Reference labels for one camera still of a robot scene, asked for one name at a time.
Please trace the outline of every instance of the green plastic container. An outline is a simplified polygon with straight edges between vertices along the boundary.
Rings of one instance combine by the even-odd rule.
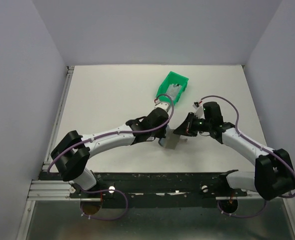
[[[162,84],[159,86],[156,97],[160,94],[167,93],[167,90],[171,84],[175,85],[181,85],[182,88],[180,89],[179,93],[176,95],[176,98],[173,100],[174,105],[180,100],[181,94],[186,90],[188,85],[189,79],[185,76],[181,76],[173,71],[170,71],[165,80],[162,82]],[[159,100],[162,102],[168,102],[171,101],[166,96],[160,96]]]

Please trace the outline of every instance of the white table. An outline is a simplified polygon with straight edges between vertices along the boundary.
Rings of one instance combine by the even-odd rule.
[[[94,134],[110,130],[127,120],[146,116],[154,107],[157,90],[173,71],[189,78],[186,91],[175,106],[170,127],[176,128],[194,111],[193,102],[207,95],[232,101],[240,112],[240,129],[266,144],[251,93],[239,65],[94,65],[76,66],[58,128],[56,144],[72,130]],[[220,99],[226,122],[235,122],[233,108]],[[226,172],[254,171],[240,154],[211,137],[189,137],[175,150],[154,142],[118,147],[91,158],[87,167],[94,172]]]

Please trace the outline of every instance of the wire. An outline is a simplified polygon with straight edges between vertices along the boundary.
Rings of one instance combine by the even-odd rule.
[[[276,158],[278,161],[280,161],[286,167],[286,169],[292,174],[293,178],[295,179],[295,172],[293,171],[293,169],[282,158],[280,158],[274,152],[272,152],[272,151],[266,149],[265,147],[257,144],[256,142],[252,141],[251,139],[249,139],[248,137],[246,137],[245,135],[242,134],[242,132],[239,130],[239,126],[238,126],[239,125],[239,120],[240,120],[240,113],[239,113],[237,107],[231,101],[227,100],[225,97],[222,97],[222,96],[209,95],[209,96],[202,97],[201,100],[200,100],[200,102],[202,102],[204,99],[207,99],[207,98],[219,98],[219,99],[222,99],[222,100],[226,101],[228,104],[230,104],[232,106],[232,108],[234,108],[234,110],[236,112],[235,130],[236,130],[237,134],[241,138],[243,138],[244,140],[246,140],[247,142],[249,142],[250,144],[254,145],[255,147],[262,149],[263,151],[265,151],[268,154],[271,154],[274,158]],[[284,198],[284,199],[292,199],[292,198],[295,197],[295,193],[294,194],[291,194],[291,192],[290,192],[290,195],[281,195],[280,197],[281,198]],[[248,218],[253,218],[253,217],[256,217],[256,216],[260,215],[264,211],[264,209],[266,208],[267,204],[268,204],[268,202],[266,200],[264,200],[263,208],[260,211],[258,211],[257,213],[255,213],[253,215],[244,215],[244,216],[241,216],[241,215],[231,215],[231,214],[229,214],[227,212],[224,212],[221,209],[220,201],[217,201],[217,208],[224,215],[231,216],[231,217],[234,217],[234,218],[239,218],[239,219],[248,219]]]
[[[260,215],[261,213],[263,213],[263,211],[266,209],[268,205],[268,201],[264,200],[264,204],[263,207],[261,208],[260,211],[258,211],[257,213],[253,214],[253,215],[232,215],[231,213],[227,213],[225,211],[222,210],[221,208],[221,201],[217,201],[217,208],[219,209],[219,211],[221,212],[221,214],[232,217],[232,218],[237,218],[237,219],[250,219],[250,218],[254,218],[258,215]]]
[[[47,168],[47,170],[46,170],[47,174],[51,174],[51,173],[50,173],[51,168],[53,167],[53,165],[54,165],[54,164],[55,164],[55,163],[56,163],[56,162],[57,162],[57,161],[58,161],[58,160],[59,160],[64,154],[66,154],[67,152],[69,152],[70,150],[76,148],[76,147],[79,146],[79,145],[86,144],[86,143],[89,143],[89,142],[93,142],[94,140],[97,140],[97,139],[100,139],[100,138],[104,138],[104,137],[106,137],[106,136],[110,136],[110,135],[117,135],[117,134],[145,134],[145,133],[150,133],[150,132],[153,132],[153,131],[156,131],[156,130],[158,130],[158,129],[163,128],[165,125],[167,125],[167,124],[169,123],[169,121],[171,120],[171,118],[172,118],[172,116],[173,116],[173,114],[174,114],[174,103],[173,103],[172,98],[171,98],[169,95],[165,94],[165,93],[162,93],[162,94],[158,95],[158,96],[156,97],[156,99],[154,100],[154,102],[155,102],[157,99],[159,99],[160,96],[165,96],[165,97],[167,97],[167,98],[170,100],[170,103],[171,103],[171,113],[170,113],[168,119],[167,119],[164,123],[162,123],[160,126],[157,126],[157,127],[154,127],[154,128],[152,128],[152,129],[148,129],[148,130],[141,130],[141,131],[119,131],[119,132],[118,132],[118,131],[111,131],[111,132],[108,132],[108,133],[103,133],[103,134],[101,134],[101,135],[99,135],[99,136],[96,136],[96,137],[94,137],[94,138],[89,138],[89,139],[86,139],[86,140],[80,141],[80,142],[78,142],[78,143],[76,143],[76,144],[73,144],[72,146],[68,147],[68,148],[65,149],[63,152],[61,152],[56,158],[54,158],[53,161],[50,163],[50,165],[48,166],[48,168]],[[82,189],[82,188],[80,188],[80,189],[81,189],[84,193],[88,193],[88,194],[98,194],[98,193],[103,193],[103,192],[109,192],[109,191],[111,191],[110,189],[104,189],[104,190],[98,190],[98,191],[87,191],[87,190],[84,190],[84,189]],[[115,191],[115,192],[117,192],[117,193],[120,193],[120,194],[124,197],[124,199],[125,199],[125,210],[124,210],[124,212],[123,212],[120,216],[115,217],[115,218],[101,218],[101,217],[95,217],[95,216],[91,216],[91,215],[86,215],[86,214],[84,214],[84,213],[83,213],[83,215],[85,215],[85,216],[87,216],[87,217],[89,217],[89,218],[91,218],[91,219],[104,220],[104,221],[117,220],[117,219],[123,217],[123,216],[127,213],[127,211],[128,211],[128,207],[129,207],[129,202],[128,202],[127,196],[126,196],[123,192],[121,192],[120,190],[114,189],[113,191]]]
[[[104,192],[111,191],[110,189],[104,189],[104,190],[98,190],[98,191],[86,191],[86,190],[84,190],[82,188],[81,188],[81,190],[82,190],[82,192],[84,192],[86,194],[99,194],[99,193],[104,193]],[[103,221],[114,221],[114,220],[118,220],[118,219],[122,218],[128,212],[128,210],[129,210],[129,201],[128,201],[127,196],[122,191],[117,190],[117,189],[113,189],[113,191],[121,194],[124,197],[124,199],[125,199],[125,210],[119,216],[117,216],[117,217],[111,217],[111,218],[110,217],[105,218],[105,217],[87,215],[83,211],[82,204],[80,204],[80,210],[82,212],[82,216],[86,216],[86,217],[88,217],[90,219],[103,220]]]
[[[209,96],[202,97],[201,98],[201,101],[203,101],[204,99],[207,99],[207,98],[219,98],[219,99],[222,99],[222,100],[226,101],[228,104],[230,104],[234,108],[234,110],[236,112],[235,130],[236,130],[237,134],[239,134],[239,136],[241,138],[243,138],[244,140],[246,140],[250,144],[254,145],[257,148],[262,149],[266,153],[271,154],[274,158],[276,158],[277,160],[279,160],[286,167],[286,169],[292,174],[293,178],[295,179],[295,172],[293,171],[293,169],[282,158],[280,158],[274,152],[266,149],[265,147],[262,147],[261,145],[257,144],[256,142],[252,141],[247,136],[245,136],[245,135],[242,134],[242,132],[239,130],[239,127],[238,127],[238,125],[239,125],[239,119],[240,119],[240,113],[239,113],[237,107],[232,102],[230,102],[229,100],[227,100],[226,98],[224,98],[222,96],[217,96],[217,95],[209,95]],[[293,193],[293,194],[291,194],[289,196],[281,195],[281,198],[284,198],[284,199],[292,199],[294,197],[295,197],[295,193]]]

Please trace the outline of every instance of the gray wall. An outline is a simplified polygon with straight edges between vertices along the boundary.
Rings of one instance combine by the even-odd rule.
[[[15,239],[66,67],[30,0],[0,0],[0,240]]]
[[[280,4],[245,74],[267,143],[286,149],[295,169],[295,0]]]
[[[245,64],[281,0],[33,0],[68,65]]]

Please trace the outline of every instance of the white tabletop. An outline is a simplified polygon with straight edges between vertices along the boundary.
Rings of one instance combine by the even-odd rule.
[[[239,128],[266,144],[241,66],[204,65],[94,65],[76,66],[58,129],[56,144],[72,130],[94,134],[149,114],[160,84],[173,71],[189,78],[175,105],[169,126],[174,129],[193,112],[193,102],[207,95],[232,101],[240,112]],[[220,99],[224,121],[235,123],[233,108]],[[100,153],[87,165],[94,172],[226,172],[254,171],[245,158],[211,137],[189,137],[175,150],[154,142],[123,146]]]

